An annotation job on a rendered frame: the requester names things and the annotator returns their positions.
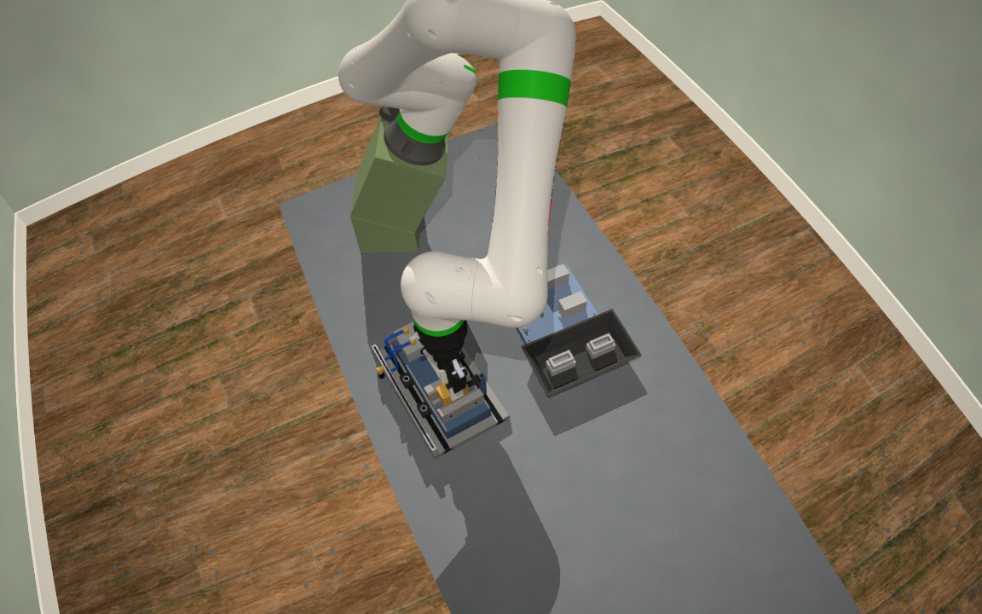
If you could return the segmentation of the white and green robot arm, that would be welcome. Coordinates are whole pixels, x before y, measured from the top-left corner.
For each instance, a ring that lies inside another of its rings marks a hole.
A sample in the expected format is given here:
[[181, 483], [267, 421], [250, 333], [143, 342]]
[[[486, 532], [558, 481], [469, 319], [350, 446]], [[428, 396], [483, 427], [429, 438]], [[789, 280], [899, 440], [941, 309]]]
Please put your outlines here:
[[474, 67], [456, 54], [500, 60], [488, 255], [425, 252], [401, 277], [414, 322], [408, 338], [434, 352], [461, 345], [467, 320], [525, 327], [548, 302], [551, 197], [576, 40], [568, 11], [553, 4], [407, 0], [376, 38], [352, 48], [339, 67], [350, 100], [381, 107], [392, 154], [431, 165], [444, 154], [445, 137], [477, 85]]

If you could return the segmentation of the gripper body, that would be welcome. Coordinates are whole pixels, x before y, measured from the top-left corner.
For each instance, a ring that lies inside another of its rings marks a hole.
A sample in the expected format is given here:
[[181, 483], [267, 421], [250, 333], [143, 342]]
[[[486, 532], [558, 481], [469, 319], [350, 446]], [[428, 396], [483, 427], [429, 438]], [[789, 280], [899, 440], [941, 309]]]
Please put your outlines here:
[[464, 344], [464, 340], [463, 340], [463, 342], [461, 342], [461, 345], [459, 345], [457, 347], [454, 347], [452, 350], [448, 350], [448, 352], [433, 352], [433, 350], [426, 349], [426, 347], [425, 347], [425, 349], [426, 349], [426, 352], [428, 352], [429, 354], [433, 355], [433, 357], [445, 359], [445, 364], [447, 364], [448, 366], [453, 367], [453, 359], [457, 359], [457, 362], [460, 362], [459, 353], [460, 353], [461, 347], [463, 347], [463, 344]]

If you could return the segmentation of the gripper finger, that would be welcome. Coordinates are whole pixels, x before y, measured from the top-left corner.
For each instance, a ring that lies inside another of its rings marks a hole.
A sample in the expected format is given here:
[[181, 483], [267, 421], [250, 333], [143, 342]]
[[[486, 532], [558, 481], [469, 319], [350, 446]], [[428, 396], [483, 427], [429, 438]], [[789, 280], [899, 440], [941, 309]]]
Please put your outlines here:
[[[459, 399], [464, 395], [463, 389], [466, 388], [466, 375], [468, 374], [466, 368], [460, 367], [457, 359], [453, 359], [453, 367], [447, 366], [445, 364], [445, 359], [440, 359], [442, 367], [447, 370], [448, 383], [446, 384], [449, 394], [451, 394], [451, 400]], [[452, 384], [453, 377], [453, 384]]]
[[442, 365], [441, 365], [441, 362], [439, 361], [439, 358], [433, 357], [433, 359], [434, 359], [434, 362], [436, 362], [436, 359], [437, 359], [437, 366], [439, 367], [440, 380], [441, 380], [442, 384], [444, 384], [444, 382], [448, 382], [447, 372], [444, 372], [444, 369], [442, 368]]

